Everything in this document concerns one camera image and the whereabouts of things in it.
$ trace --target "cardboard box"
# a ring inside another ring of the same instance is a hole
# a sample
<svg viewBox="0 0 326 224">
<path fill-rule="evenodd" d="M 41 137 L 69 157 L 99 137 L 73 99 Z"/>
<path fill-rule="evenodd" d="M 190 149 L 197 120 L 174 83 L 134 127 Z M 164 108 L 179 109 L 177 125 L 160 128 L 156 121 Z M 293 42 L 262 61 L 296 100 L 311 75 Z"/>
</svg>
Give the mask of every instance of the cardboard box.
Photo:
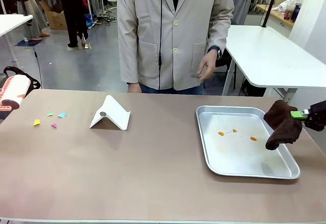
<svg viewBox="0 0 326 224">
<path fill-rule="evenodd" d="M 40 5 L 45 11 L 47 21 L 51 29 L 66 30 L 67 23 L 61 5 L 55 5 L 52 8 L 44 1 L 40 1 Z"/>
</svg>

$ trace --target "white triangular object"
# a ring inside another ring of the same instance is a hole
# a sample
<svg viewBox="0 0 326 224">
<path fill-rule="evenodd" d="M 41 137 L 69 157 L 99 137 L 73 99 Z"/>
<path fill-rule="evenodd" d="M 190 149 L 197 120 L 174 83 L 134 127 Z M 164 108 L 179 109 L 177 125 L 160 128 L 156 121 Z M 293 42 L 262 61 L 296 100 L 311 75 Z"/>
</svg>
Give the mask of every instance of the white triangular object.
<svg viewBox="0 0 326 224">
<path fill-rule="evenodd" d="M 130 112 L 127 112 L 111 95 L 107 95 L 102 107 L 96 112 L 90 128 L 104 117 L 111 120 L 120 130 L 126 131 Z"/>
</svg>

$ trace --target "brown towel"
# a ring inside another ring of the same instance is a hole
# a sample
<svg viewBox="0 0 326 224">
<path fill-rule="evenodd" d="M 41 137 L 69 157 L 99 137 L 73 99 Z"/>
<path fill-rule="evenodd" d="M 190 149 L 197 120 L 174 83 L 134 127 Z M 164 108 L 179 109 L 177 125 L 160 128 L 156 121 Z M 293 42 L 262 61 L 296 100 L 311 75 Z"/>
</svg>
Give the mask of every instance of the brown towel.
<svg viewBox="0 0 326 224">
<path fill-rule="evenodd" d="M 293 144 L 299 138 L 302 123 L 291 118 L 291 111 L 297 111 L 297 108 L 278 100 L 265 114 L 264 120 L 274 130 L 266 143 L 266 149 L 275 150 L 280 144 Z"/>
</svg>

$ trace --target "blazer pocket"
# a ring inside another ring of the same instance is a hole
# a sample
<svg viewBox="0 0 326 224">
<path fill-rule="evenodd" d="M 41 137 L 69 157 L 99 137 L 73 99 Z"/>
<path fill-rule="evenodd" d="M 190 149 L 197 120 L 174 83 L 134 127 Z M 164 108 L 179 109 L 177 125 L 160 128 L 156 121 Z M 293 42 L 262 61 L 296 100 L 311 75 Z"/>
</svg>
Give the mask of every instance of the blazer pocket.
<svg viewBox="0 0 326 224">
<path fill-rule="evenodd" d="M 192 76 L 198 77 L 199 64 L 205 56 L 206 42 L 196 43 L 193 46 Z"/>
<path fill-rule="evenodd" d="M 158 78 L 157 44 L 138 41 L 138 73 L 147 78 Z"/>
</svg>

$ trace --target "blazer sleeve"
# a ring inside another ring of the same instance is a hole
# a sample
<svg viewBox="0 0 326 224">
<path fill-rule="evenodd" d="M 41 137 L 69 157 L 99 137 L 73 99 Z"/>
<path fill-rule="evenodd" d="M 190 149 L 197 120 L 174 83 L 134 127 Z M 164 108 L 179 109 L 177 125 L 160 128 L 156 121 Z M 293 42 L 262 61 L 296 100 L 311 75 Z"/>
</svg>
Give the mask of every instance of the blazer sleeve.
<svg viewBox="0 0 326 224">
<path fill-rule="evenodd" d="M 214 1 L 209 22 L 208 47 L 217 46 L 224 51 L 233 10 L 233 0 Z"/>
<path fill-rule="evenodd" d="M 134 0 L 118 0 L 118 36 L 121 80 L 138 82 L 137 28 Z"/>
</svg>

